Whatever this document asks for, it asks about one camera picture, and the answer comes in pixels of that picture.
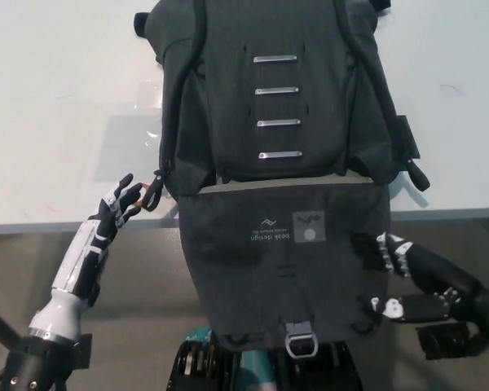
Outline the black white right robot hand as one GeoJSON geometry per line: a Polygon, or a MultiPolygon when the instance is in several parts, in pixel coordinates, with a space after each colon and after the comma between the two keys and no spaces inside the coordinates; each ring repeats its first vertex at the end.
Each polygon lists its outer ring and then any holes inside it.
{"type": "Polygon", "coordinates": [[[426,323],[455,319],[476,324],[489,334],[489,289],[469,272],[437,253],[388,232],[353,234],[353,249],[369,270],[410,279],[416,297],[371,298],[369,306],[395,322],[426,323]]]}

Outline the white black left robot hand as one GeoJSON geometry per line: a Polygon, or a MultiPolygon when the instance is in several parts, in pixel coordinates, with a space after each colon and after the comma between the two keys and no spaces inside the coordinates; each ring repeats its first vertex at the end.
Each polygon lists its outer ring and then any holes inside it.
{"type": "Polygon", "coordinates": [[[32,318],[28,335],[62,344],[77,342],[82,315],[99,295],[108,248],[118,231],[137,215],[143,184],[127,174],[104,195],[79,226],[51,285],[51,298],[32,318]]]}

